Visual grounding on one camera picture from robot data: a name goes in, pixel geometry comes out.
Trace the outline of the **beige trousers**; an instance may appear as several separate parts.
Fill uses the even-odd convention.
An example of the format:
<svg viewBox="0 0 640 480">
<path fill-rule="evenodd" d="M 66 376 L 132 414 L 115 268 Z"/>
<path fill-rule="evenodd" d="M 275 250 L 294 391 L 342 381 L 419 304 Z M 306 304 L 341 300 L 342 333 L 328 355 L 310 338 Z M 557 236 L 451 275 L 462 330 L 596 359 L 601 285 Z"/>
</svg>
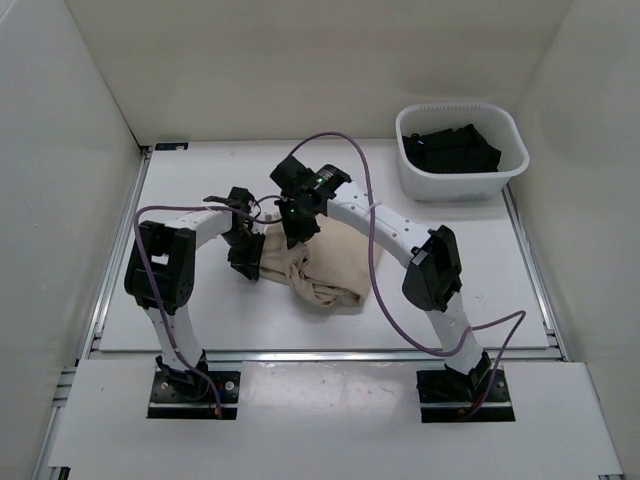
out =
<svg viewBox="0 0 640 480">
<path fill-rule="evenodd" d="M 266 228 L 260 276 L 286 285 L 318 307 L 361 307 L 371 291 L 368 253 L 378 263 L 382 248 L 370 248 L 356 229 L 321 216 L 320 232 L 288 249 L 281 224 Z"/>
</svg>

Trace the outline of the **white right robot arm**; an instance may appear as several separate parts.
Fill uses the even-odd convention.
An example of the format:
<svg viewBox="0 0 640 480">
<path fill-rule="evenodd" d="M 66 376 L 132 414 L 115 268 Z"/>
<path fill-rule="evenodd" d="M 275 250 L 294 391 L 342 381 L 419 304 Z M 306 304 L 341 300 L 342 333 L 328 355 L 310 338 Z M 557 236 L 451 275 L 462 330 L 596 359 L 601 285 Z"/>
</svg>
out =
<svg viewBox="0 0 640 480">
<path fill-rule="evenodd" d="M 375 202 L 369 184 L 358 186 L 334 165 L 313 171 L 289 155 L 270 177 L 280 189 L 276 204 L 289 248 L 319 233 L 316 218 L 323 215 L 367 236 L 398 261 L 405 270 L 404 297 L 426 313 L 441 344 L 434 353 L 445 361 L 440 396 L 460 401 L 476 397 L 491 363 L 463 307 L 454 232 L 446 226 L 430 229 Z"/>
</svg>

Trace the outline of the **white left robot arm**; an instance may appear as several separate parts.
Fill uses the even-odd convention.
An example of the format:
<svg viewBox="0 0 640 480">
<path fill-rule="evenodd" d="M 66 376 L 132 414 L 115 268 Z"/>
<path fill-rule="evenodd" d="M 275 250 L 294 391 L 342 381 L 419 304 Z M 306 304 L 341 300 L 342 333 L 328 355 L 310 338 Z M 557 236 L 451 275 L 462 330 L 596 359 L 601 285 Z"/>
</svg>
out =
<svg viewBox="0 0 640 480">
<path fill-rule="evenodd" d="M 249 190 L 234 187 L 227 197 L 210 196 L 199 208 L 178 211 L 182 215 L 168 222 L 146 220 L 135 226 L 124 287 L 154 326 L 162 349 L 156 363 L 164 380 L 189 401 L 218 398 L 187 307 L 195 287 L 196 251 L 222 238 L 231 268 L 258 280 L 265 241 L 254 220 L 259 203 Z"/>
</svg>

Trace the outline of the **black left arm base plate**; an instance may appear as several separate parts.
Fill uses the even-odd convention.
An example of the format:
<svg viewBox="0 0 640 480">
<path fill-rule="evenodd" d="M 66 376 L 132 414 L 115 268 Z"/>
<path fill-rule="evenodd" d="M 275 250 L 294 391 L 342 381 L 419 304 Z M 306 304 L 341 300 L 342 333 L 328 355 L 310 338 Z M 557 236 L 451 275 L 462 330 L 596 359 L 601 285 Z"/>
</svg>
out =
<svg viewBox="0 0 640 480">
<path fill-rule="evenodd" d="M 220 397 L 220 406 L 203 380 L 195 392 L 175 387 L 167 377 L 156 370 L 149 395 L 147 417 L 149 419 L 223 420 L 237 418 L 241 387 L 240 371 L 210 371 Z"/>
</svg>

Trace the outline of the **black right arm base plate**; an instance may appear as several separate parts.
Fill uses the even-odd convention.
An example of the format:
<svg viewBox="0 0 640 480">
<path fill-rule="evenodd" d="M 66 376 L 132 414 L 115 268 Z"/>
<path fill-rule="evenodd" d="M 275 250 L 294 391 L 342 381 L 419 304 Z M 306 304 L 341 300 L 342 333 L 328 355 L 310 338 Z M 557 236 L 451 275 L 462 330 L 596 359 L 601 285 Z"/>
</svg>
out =
<svg viewBox="0 0 640 480">
<path fill-rule="evenodd" d="M 458 422 L 500 423 L 516 420 L 505 372 L 496 372 L 491 388 L 490 373 L 475 393 L 465 393 L 446 383 L 445 370 L 418 370 L 417 391 L 423 424 Z"/>
</svg>

